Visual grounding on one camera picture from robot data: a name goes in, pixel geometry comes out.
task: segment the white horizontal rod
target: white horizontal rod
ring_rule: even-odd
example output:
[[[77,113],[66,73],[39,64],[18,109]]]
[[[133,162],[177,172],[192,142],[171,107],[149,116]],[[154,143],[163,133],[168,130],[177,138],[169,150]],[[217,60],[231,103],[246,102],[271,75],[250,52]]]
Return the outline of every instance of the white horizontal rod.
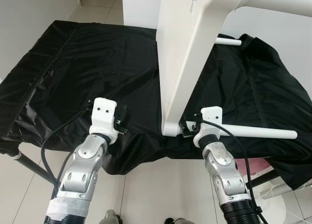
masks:
[[[259,137],[259,138],[275,138],[275,139],[296,139],[297,132],[289,130],[279,130],[272,128],[255,128],[245,126],[235,126],[222,124],[226,130],[235,136],[241,137]],[[220,131],[220,135],[229,136],[224,131]]]
[[[241,40],[236,40],[236,39],[228,39],[228,38],[217,37],[216,40],[215,40],[215,44],[217,44],[217,45],[240,46],[242,44],[242,41]]]

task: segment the pink cloth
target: pink cloth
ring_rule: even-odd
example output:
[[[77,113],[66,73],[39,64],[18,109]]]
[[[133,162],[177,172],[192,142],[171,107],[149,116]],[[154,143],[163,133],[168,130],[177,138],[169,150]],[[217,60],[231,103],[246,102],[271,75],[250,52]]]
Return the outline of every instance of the pink cloth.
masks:
[[[235,159],[239,173],[247,174],[245,159]],[[249,158],[250,174],[254,175],[270,167],[271,165],[263,158]]]

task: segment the white wall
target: white wall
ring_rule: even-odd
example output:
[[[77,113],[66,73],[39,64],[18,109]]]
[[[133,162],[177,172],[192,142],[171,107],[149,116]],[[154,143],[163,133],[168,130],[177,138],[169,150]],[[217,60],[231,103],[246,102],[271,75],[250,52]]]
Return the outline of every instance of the white wall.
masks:
[[[77,6],[78,0],[0,0],[0,77],[54,20],[66,20]]]
[[[157,28],[160,2],[161,0],[122,0],[124,25]]]

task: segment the black fabric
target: black fabric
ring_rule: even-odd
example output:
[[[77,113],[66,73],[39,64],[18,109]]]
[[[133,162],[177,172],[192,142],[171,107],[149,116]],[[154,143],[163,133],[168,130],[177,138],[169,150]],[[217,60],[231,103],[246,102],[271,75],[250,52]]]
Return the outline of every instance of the black fabric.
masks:
[[[55,21],[0,84],[0,139],[40,147],[53,130],[87,105],[127,105],[129,133],[104,157],[110,174],[125,174],[162,157],[201,159],[191,138],[161,135],[156,31],[138,27]],[[240,47],[215,45],[182,120],[202,107],[221,106],[223,123],[295,130],[295,140],[240,138],[249,157],[266,157],[297,188],[312,177],[312,103],[274,48],[248,35]],[[47,142],[70,151],[87,135],[90,111]],[[233,139],[221,141],[243,156]]]
[[[21,142],[18,141],[2,141],[0,140],[0,153],[8,154],[13,157],[19,153],[19,145]]]

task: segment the floor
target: floor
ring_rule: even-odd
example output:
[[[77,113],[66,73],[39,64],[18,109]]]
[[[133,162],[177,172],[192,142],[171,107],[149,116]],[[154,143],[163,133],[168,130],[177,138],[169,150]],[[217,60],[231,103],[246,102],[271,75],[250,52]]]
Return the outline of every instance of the floor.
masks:
[[[81,0],[81,5],[68,20],[123,24],[122,0]],[[23,143],[20,149],[42,166],[39,148]],[[65,152],[47,151],[54,173],[65,157]],[[6,155],[0,155],[0,177],[0,223],[43,223],[52,186]],[[277,178],[255,193],[281,183]],[[263,208],[273,210],[273,215],[265,213],[269,223],[304,223],[300,219],[312,222],[310,187],[287,193],[283,199],[285,205],[260,200]],[[201,160],[163,158],[142,164],[126,176],[112,176],[101,169],[86,223],[99,223],[107,209],[119,213],[124,224],[163,224],[167,217],[184,217],[196,224],[225,224]],[[274,214],[283,212],[286,219],[276,221],[278,215]]]
[[[80,0],[81,7],[68,18],[81,23],[123,25],[122,0]]]

